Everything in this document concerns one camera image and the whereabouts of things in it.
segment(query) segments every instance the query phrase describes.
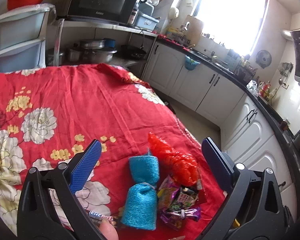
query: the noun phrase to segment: white kitchen cabinet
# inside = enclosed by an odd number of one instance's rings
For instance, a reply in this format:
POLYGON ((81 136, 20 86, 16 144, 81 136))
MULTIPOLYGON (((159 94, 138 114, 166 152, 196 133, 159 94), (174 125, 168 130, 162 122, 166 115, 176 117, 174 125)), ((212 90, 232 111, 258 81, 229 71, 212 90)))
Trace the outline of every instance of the white kitchen cabinet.
POLYGON ((243 94, 237 85, 218 74, 196 112, 220 126, 243 94))
POLYGON ((217 75, 204 64, 197 65, 191 71, 183 66, 169 96, 195 111, 217 75))
POLYGON ((294 184, 291 184, 285 190, 281 192, 281 200, 283 206, 288 206, 293 217, 293 220, 297 220, 297 197, 294 184))
POLYGON ((272 135, 273 131, 263 114, 256 109, 249 115, 249 121, 241 126, 229 143, 221 148, 237 163, 251 157, 272 135))
POLYGON ((243 163, 248 169, 253 171, 264 171, 266 168, 271 168, 274 171, 278 184, 286 182, 283 187, 280 187, 280 191, 292 184, 287 162, 275 135, 272 135, 248 159, 242 156, 237 162, 243 163))
POLYGON ((185 62, 185 54, 156 43, 146 70, 144 81, 168 95, 185 62))
POLYGON ((242 127, 249 122, 249 117, 258 110, 253 101, 246 94, 232 110, 227 119, 220 125, 221 148, 226 145, 242 130, 242 127))

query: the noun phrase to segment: microwave door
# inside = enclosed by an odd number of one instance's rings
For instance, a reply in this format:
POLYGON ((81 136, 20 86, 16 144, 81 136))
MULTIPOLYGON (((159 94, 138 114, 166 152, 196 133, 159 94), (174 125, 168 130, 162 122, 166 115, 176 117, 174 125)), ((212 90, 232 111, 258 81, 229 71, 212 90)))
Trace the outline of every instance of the microwave door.
POLYGON ((72 0, 68 15, 127 24, 137 0, 72 0))

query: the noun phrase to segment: microwave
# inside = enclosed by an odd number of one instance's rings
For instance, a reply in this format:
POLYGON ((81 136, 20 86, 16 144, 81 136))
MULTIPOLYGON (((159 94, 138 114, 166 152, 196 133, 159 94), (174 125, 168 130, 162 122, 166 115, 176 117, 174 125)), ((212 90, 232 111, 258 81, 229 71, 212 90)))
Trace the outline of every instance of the microwave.
POLYGON ((55 0, 57 16, 86 18, 127 24, 140 0, 55 0))

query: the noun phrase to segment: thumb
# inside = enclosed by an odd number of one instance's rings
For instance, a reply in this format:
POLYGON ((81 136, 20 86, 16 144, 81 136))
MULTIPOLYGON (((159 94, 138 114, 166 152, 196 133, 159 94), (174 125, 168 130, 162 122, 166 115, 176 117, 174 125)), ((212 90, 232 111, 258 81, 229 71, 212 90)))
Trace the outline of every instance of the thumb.
POLYGON ((117 230, 115 230, 114 226, 106 218, 102 220, 99 230, 107 240, 119 240, 117 230))

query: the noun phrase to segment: metal bolt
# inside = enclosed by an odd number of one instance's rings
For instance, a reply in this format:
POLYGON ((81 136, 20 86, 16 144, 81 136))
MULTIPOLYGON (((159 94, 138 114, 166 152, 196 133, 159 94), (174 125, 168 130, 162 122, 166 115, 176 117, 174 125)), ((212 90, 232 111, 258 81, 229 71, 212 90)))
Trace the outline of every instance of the metal bolt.
POLYGON ((32 168, 29 169, 29 173, 35 173, 36 170, 37 169, 35 167, 32 167, 32 168))
POLYGON ((66 167, 67 167, 67 164, 66 164, 66 163, 60 163, 60 164, 58 165, 58 169, 59 169, 59 170, 64 170, 66 167))
POLYGON ((269 174, 272 174, 273 170, 271 168, 266 168, 266 172, 268 172, 269 174))
POLYGON ((238 170, 244 170, 245 166, 242 163, 237 163, 235 165, 237 167, 238 170))

